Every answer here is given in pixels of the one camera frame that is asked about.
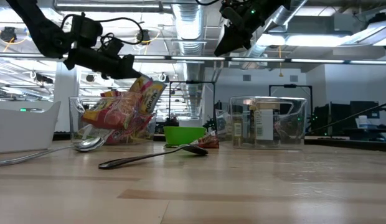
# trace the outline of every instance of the desk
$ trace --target desk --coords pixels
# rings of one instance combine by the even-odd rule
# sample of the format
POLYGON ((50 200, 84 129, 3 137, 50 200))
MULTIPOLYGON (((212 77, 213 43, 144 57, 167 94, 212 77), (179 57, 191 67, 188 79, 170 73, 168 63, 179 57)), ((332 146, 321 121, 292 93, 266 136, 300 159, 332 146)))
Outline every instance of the desk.
POLYGON ((177 152, 97 168, 162 145, 66 149, 0 167, 0 224, 386 223, 386 152, 259 151, 223 142, 207 157, 177 152))

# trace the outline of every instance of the metal rod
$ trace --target metal rod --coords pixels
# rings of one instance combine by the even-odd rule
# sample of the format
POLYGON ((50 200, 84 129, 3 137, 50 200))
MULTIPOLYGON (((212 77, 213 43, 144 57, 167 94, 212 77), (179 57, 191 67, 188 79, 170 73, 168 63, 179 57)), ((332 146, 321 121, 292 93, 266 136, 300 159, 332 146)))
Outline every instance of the metal rod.
MULTIPOLYGON (((338 65, 386 65, 386 60, 336 60, 336 59, 305 59, 305 58, 249 58, 249 57, 211 57, 211 56, 170 56, 170 55, 134 55, 136 60, 141 61, 201 61, 212 62, 214 60, 224 62, 268 62, 268 63, 318 63, 338 65)), ((15 54, 1 53, 2 58, 24 58, 50 60, 42 54, 15 54)))

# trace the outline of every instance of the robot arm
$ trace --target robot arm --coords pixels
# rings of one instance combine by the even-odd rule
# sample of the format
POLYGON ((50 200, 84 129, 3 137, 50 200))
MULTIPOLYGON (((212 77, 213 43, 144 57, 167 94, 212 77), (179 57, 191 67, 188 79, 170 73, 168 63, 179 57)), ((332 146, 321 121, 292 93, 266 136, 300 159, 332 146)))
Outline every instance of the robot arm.
POLYGON ((98 37, 102 35, 103 27, 100 21, 94 21, 85 17, 82 13, 78 15, 68 15, 73 17, 72 29, 64 32, 62 27, 57 26, 44 16, 37 6, 37 0, 6 0, 13 10, 21 17, 26 24, 31 38, 42 55, 49 58, 62 58, 63 54, 68 53, 68 58, 64 61, 66 67, 71 70, 75 65, 81 65, 101 72, 102 77, 107 76, 113 79, 138 78, 140 73, 133 70, 133 55, 123 58, 118 56, 119 51, 124 46, 123 41, 110 35, 105 35, 102 46, 96 50, 98 37))

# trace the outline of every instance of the spoon handle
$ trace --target spoon handle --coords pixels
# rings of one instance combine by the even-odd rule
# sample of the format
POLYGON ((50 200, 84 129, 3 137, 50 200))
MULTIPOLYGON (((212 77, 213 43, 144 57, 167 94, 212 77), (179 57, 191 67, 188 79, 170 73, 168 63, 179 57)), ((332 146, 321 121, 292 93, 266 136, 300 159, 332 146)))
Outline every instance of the spoon handle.
POLYGON ((147 159, 147 158, 151 158, 151 157, 170 154, 170 153, 179 151, 181 149, 182 148, 178 148, 176 150, 169 151, 169 152, 160 152, 160 153, 154 153, 154 154, 149 154, 149 155, 144 155, 144 156, 135 156, 135 157, 129 157, 129 158, 123 158, 123 159, 115 159, 112 161, 107 161, 107 162, 99 164, 99 169, 114 169, 114 168, 117 168, 118 166, 121 166, 123 164, 127 164, 127 163, 134 162, 134 161, 139 161, 141 159, 147 159))
POLYGON ((57 152, 57 151, 62 150, 62 149, 68 149, 71 147, 73 147, 73 146, 61 147, 61 148, 57 148, 57 149, 48 149, 48 150, 45 150, 43 152, 37 152, 37 153, 33 153, 31 155, 27 155, 27 156, 15 158, 15 159, 3 160, 3 161, 0 161, 0 166, 9 166, 9 165, 14 165, 14 164, 19 164, 21 162, 25 162, 25 161, 28 161, 30 159, 35 159, 37 157, 40 157, 40 156, 43 156, 43 155, 46 155, 46 154, 49 154, 52 152, 57 152))

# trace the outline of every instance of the lid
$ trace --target lid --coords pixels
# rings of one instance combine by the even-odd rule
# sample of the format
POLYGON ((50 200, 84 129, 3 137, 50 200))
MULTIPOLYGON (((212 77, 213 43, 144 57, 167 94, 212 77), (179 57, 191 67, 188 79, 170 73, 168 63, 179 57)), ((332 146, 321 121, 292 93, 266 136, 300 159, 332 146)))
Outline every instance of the lid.
POLYGON ((243 106, 232 105, 232 113, 243 113, 243 106))

